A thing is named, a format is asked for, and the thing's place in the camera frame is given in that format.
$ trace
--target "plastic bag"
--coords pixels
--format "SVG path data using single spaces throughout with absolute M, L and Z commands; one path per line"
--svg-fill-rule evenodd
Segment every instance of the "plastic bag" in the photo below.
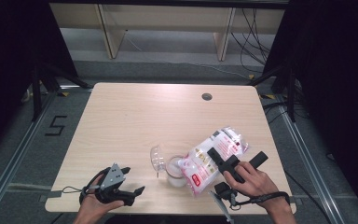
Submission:
M 179 160 L 179 167 L 194 196 L 199 195 L 219 174 L 217 165 L 207 153 L 212 147 L 226 161 L 232 155 L 240 156 L 245 153 L 248 144 L 243 142 L 241 135 L 234 129 L 226 127 L 216 131 Z

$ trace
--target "wooden table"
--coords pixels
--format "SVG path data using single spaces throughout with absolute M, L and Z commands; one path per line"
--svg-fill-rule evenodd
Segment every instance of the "wooden table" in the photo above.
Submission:
M 203 93 L 212 100 L 202 99 Z M 280 190 L 291 195 L 281 160 L 254 87 L 183 84 L 99 83 L 95 85 L 52 190 L 81 189 L 102 169 L 116 162 L 130 167 L 121 190 L 145 186 L 133 206 L 117 214 L 222 215 L 208 194 L 218 178 L 194 198 L 188 187 L 172 187 L 150 161 L 150 149 L 161 145 L 165 158 L 185 155 L 216 130 L 231 126 L 251 148 L 241 157 L 250 160 L 259 151 L 269 159 L 259 169 L 267 172 Z M 49 198 L 49 212 L 77 212 L 79 193 Z M 255 204 L 231 215 L 266 214 Z

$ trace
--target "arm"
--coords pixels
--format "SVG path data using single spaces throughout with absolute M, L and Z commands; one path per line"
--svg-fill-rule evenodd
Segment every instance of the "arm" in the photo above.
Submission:
M 256 197 L 279 191 L 266 173 L 256 170 L 247 161 L 241 161 L 235 171 L 242 176 L 245 183 L 237 182 L 229 172 L 224 172 L 224 177 L 233 189 L 244 195 Z M 292 208 L 283 197 L 269 199 L 258 205 L 266 209 L 274 223 L 296 223 Z
M 96 185 L 100 175 L 92 185 Z M 107 212 L 110 210 L 119 208 L 124 205 L 123 201 L 114 201 L 112 203 L 100 203 L 98 199 L 92 194 L 94 189 L 89 190 L 89 193 L 84 197 L 82 204 L 80 205 L 79 211 L 77 212 L 74 224 L 94 224 L 97 223 Z

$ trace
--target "gray floor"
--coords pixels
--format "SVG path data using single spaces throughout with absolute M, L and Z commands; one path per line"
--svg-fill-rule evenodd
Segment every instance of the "gray floor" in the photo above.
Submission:
M 67 46 L 75 61 L 80 77 L 90 84 L 111 82 L 159 82 L 244 85 L 249 72 L 241 66 L 241 48 L 230 39 L 227 57 L 218 62 L 212 34 L 187 32 L 130 31 L 123 40 L 117 58 L 109 60 L 102 34 L 97 30 L 62 29 Z M 241 34 L 236 36 L 243 40 Z M 261 35 L 261 42 L 270 47 L 274 36 Z M 252 52 L 262 59 L 259 50 Z M 262 71 L 263 65 L 249 56 L 242 55 L 247 69 Z M 70 82 L 60 79 L 62 85 Z M 257 86 L 260 94 L 269 94 L 273 78 Z M 44 208 L 45 198 L 62 164 L 76 125 L 90 96 L 90 91 L 68 90 L 66 97 L 53 96 L 53 101 L 36 130 L 13 179 L 0 202 L 0 223 L 46 223 L 58 214 Z M 275 103 L 274 99 L 262 99 L 263 105 Z M 26 102 L 7 127 L 0 144 L 0 177 L 15 153 L 22 137 L 31 125 L 32 101 Z M 298 148 L 284 122 L 285 114 L 278 107 L 266 115 L 275 144 L 281 156 L 283 168 L 321 204 L 309 172 L 298 153 Z M 60 136 L 49 127 L 55 116 L 57 124 L 64 125 Z M 328 190 L 334 196 L 345 223 L 358 223 L 358 200 L 334 161 L 326 158 L 328 149 L 308 118 L 302 105 L 296 105 L 296 126 L 300 130 L 317 169 L 324 178 Z M 298 223 L 327 223 L 323 213 L 304 190 L 288 177 L 296 198 Z M 76 214 L 64 214 L 56 223 L 71 223 Z M 270 223 L 267 216 L 235 217 L 236 223 Z

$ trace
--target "metal rail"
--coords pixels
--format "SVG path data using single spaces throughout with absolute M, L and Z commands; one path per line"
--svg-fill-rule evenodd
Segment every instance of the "metal rail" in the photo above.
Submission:
M 10 182 L 13 179 L 14 175 L 16 174 L 17 170 L 19 169 L 21 162 L 22 162 L 29 146 L 33 142 L 35 134 L 37 133 L 37 129 L 39 128 L 41 121 L 45 117 L 49 106 L 53 102 L 55 95 L 56 95 L 56 92 L 52 92 L 47 96 L 47 99 L 42 106 L 43 109 L 42 109 L 39 117 L 35 121 L 32 121 L 26 134 L 22 138 L 19 146 L 17 147 L 12 158 L 10 159 L 10 162 L 8 163 L 5 171 L 2 173 L 2 175 L 0 177 L 0 202 L 1 202 L 2 198 L 4 197 L 4 194 L 7 190 L 8 185 L 10 184 Z
M 281 103 L 283 102 L 283 98 L 280 95 L 277 95 L 277 100 Z M 283 119 L 286 123 L 287 129 L 289 130 L 289 133 L 291 134 L 296 144 L 296 148 L 300 154 L 300 157 L 310 175 L 310 180 L 312 181 L 313 186 L 315 187 L 316 192 L 321 199 L 324 210 L 326 211 L 330 221 L 332 223 L 345 223 L 343 216 L 339 212 L 336 200 L 324 182 L 324 179 L 319 172 L 315 162 L 313 161 L 313 158 L 310 155 L 307 145 L 305 144 L 296 124 L 291 121 L 286 113 L 284 113 L 285 110 L 283 106 L 280 106 L 280 111 L 283 113 Z
M 286 9 L 289 7 L 289 0 L 48 0 L 48 2 L 169 7 L 246 7 L 268 9 Z M 309 1 L 305 1 L 305 3 L 301 1 L 298 2 L 291 5 L 303 7 L 309 3 Z

